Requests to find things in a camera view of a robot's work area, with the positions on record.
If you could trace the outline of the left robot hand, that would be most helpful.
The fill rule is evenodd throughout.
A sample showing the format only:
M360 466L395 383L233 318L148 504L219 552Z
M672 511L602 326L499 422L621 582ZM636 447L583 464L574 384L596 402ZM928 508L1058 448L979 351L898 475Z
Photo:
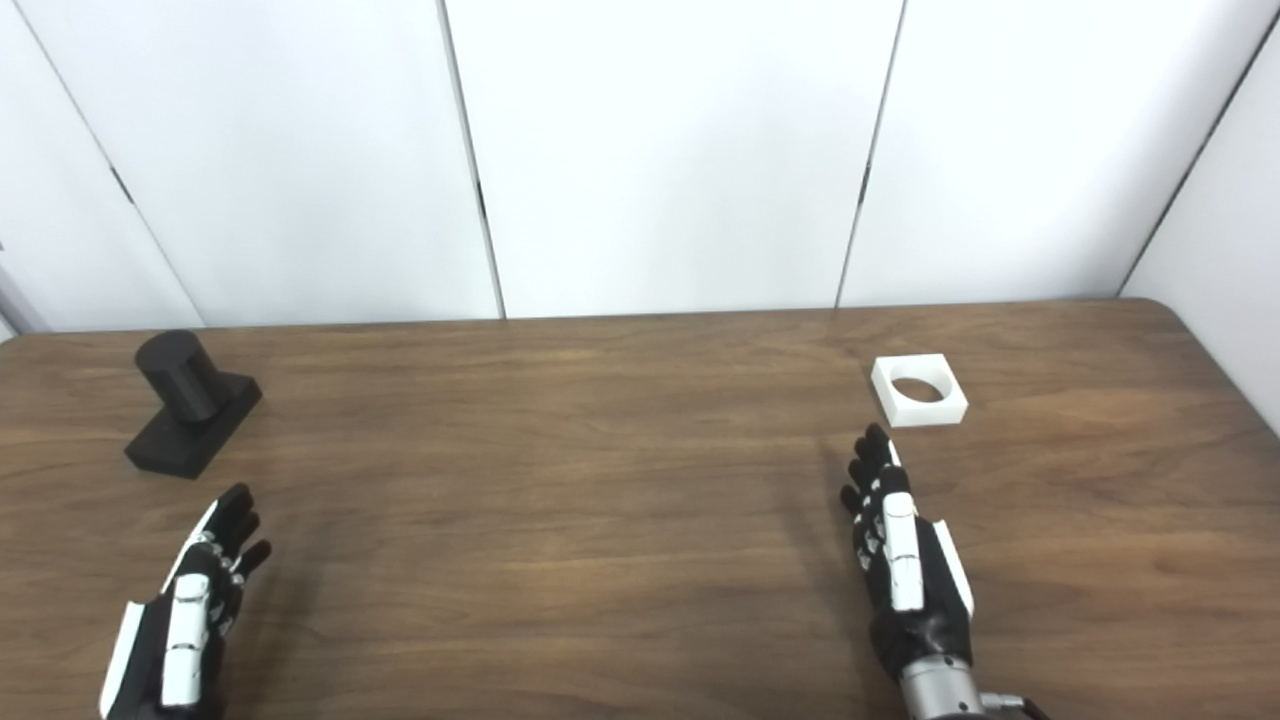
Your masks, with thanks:
M99 698L101 719L223 719L227 637L244 584L271 555L246 483L214 500L186 537L157 594L129 602Z

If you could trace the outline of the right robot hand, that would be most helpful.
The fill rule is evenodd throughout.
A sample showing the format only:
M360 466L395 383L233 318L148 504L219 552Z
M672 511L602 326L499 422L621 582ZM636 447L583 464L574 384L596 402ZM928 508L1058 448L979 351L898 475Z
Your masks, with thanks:
M972 593L942 521L919 514L890 434L872 423L854 443L838 501L870 601L870 644L899 679L911 664L946 656L973 665Z

